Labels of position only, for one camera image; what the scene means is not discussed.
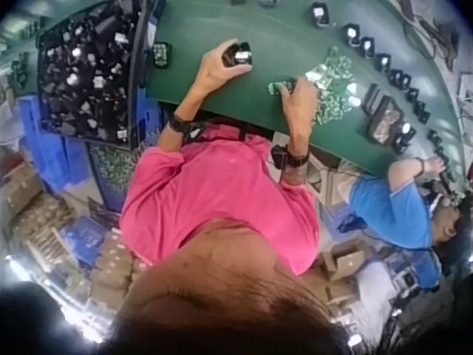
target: man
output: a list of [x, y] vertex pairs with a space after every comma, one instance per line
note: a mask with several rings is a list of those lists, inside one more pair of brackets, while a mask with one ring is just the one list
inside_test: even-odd
[[0, 79], [0, 84], [4, 90], [4, 102], [0, 106], [0, 146], [18, 152], [23, 137], [23, 125], [16, 106], [15, 93], [6, 76]]
[[460, 213], [447, 197], [436, 201], [430, 210], [414, 178], [424, 173], [438, 175], [443, 170], [445, 165], [438, 157], [400, 160], [391, 165], [386, 180], [362, 175], [342, 162], [335, 182], [341, 197], [376, 237], [406, 249], [430, 249], [457, 234]]
[[[263, 261], [270, 254], [295, 277], [312, 265], [319, 244], [314, 198], [304, 185], [317, 107], [313, 85], [300, 78], [292, 95], [281, 88], [290, 159], [280, 183], [266, 168], [270, 142], [262, 137], [239, 140], [238, 129], [209, 125], [203, 133], [206, 142], [183, 146], [183, 133], [204, 99], [251, 70], [248, 65], [224, 67], [222, 54], [234, 42], [204, 55], [194, 84], [157, 147], [138, 162], [120, 222], [123, 240], [149, 265], [166, 264], [191, 241], [220, 245], [228, 240], [223, 245], [229, 243], [224, 248], [229, 257], [236, 243], [235, 250], [247, 249], [238, 258]], [[261, 250], [254, 243], [266, 246]]]

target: hair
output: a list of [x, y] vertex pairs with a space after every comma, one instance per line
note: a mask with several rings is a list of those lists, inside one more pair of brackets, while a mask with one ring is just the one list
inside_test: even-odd
[[[471, 277], [468, 280], [471, 288]], [[169, 327], [157, 323], [122, 321], [97, 354], [439, 354], [469, 342], [471, 309], [457, 326], [417, 323], [400, 331], [390, 317], [378, 344], [348, 346], [349, 334], [321, 313], [294, 300], [278, 300], [266, 319], [229, 321], [213, 326]]]
[[472, 247], [472, 195], [467, 194], [458, 205], [460, 219], [455, 224], [457, 234], [445, 243], [434, 247], [442, 263], [444, 274], [448, 275], [453, 268], [462, 269], [473, 254]]

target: green work surface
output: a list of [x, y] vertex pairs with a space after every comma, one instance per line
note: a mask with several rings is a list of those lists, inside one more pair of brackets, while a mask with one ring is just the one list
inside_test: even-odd
[[[191, 86], [200, 59], [220, 42], [237, 37], [249, 41], [253, 51], [253, 71], [214, 93], [203, 109], [287, 133], [280, 97], [268, 93], [268, 84], [295, 75], [304, 75], [322, 63], [332, 46], [353, 60], [351, 72], [361, 93], [376, 83], [391, 95], [406, 113], [406, 120], [417, 130], [411, 155], [433, 153], [426, 140], [428, 128], [442, 136], [451, 167], [462, 173], [463, 147], [455, 112], [438, 70], [404, 40], [402, 22], [390, 4], [375, 0], [332, 0], [330, 27], [316, 29], [310, 23], [311, 1], [281, 1], [276, 8], [263, 9], [257, 1], [231, 6], [226, 0], [168, 0], [156, 34], [156, 41], [173, 46], [171, 65], [166, 70], [149, 71], [147, 95], [160, 101], [178, 103]], [[421, 90], [432, 117], [427, 127], [412, 114], [412, 105], [403, 94], [376, 72], [372, 61], [359, 56], [343, 43], [341, 28], [350, 22], [361, 25], [363, 36], [376, 40], [378, 53], [391, 53], [394, 68], [413, 77], [412, 85]], [[391, 149], [370, 143], [364, 137], [368, 120], [360, 108], [341, 121], [314, 126], [310, 142], [334, 155], [351, 160], [378, 176], [396, 159]]]

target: blue bin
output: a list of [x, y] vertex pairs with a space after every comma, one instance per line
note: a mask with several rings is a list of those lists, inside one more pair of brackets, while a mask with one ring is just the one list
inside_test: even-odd
[[54, 190], [62, 192], [70, 182], [69, 167], [62, 138], [42, 132], [38, 97], [28, 95], [18, 100], [18, 108], [24, 127], [28, 149], [41, 179]]

